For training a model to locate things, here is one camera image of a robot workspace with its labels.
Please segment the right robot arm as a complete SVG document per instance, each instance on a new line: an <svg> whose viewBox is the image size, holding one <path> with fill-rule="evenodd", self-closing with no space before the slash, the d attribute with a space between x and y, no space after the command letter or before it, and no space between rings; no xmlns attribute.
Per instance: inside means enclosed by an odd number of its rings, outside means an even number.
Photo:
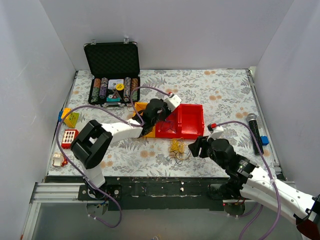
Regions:
<svg viewBox="0 0 320 240"><path fill-rule="evenodd" d="M230 177L232 199L251 199L292 221L311 240L320 238L320 197L304 193L272 177L254 161L235 152L228 140L200 136L188 146L194 157L210 158Z"/></svg>

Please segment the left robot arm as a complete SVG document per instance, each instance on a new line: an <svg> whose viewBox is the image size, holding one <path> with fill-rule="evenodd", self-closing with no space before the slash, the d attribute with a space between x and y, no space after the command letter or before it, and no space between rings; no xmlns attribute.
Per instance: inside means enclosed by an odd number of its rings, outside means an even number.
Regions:
<svg viewBox="0 0 320 240"><path fill-rule="evenodd" d="M109 146L125 139L138 139L149 134L153 127L166 118L176 108L170 106L169 100L153 98L146 108L128 120L128 123L99 123L89 121L72 141L70 149L81 162L84 181L89 194L95 200L106 196L106 180L100 168Z"/></svg>

